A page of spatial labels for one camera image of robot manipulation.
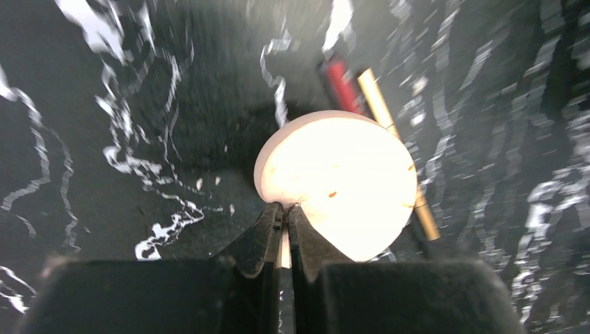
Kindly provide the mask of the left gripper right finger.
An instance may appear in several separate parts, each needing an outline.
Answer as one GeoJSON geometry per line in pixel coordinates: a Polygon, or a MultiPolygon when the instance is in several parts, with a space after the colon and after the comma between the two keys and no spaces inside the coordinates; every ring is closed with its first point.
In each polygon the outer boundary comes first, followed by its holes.
{"type": "Polygon", "coordinates": [[[479,260],[353,262],[299,205],[287,214],[297,333],[524,333],[479,260]]]}

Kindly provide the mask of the large round pink compact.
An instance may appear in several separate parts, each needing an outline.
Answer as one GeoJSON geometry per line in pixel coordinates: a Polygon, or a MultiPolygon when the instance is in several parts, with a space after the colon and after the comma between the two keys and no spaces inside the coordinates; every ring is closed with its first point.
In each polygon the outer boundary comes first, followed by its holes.
{"type": "Polygon", "coordinates": [[[397,239],[417,195],[405,145],[377,122],[336,110],[280,128],[262,146],[253,180],[263,201],[299,205],[311,226],[356,262],[397,239]]]}

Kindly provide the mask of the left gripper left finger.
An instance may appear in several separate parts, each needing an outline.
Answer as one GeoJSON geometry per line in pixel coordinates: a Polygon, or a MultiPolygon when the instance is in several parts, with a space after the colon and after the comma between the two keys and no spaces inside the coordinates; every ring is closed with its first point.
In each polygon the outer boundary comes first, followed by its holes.
{"type": "Polygon", "coordinates": [[[56,264],[20,333],[276,333],[283,208],[207,260],[56,264]]]}

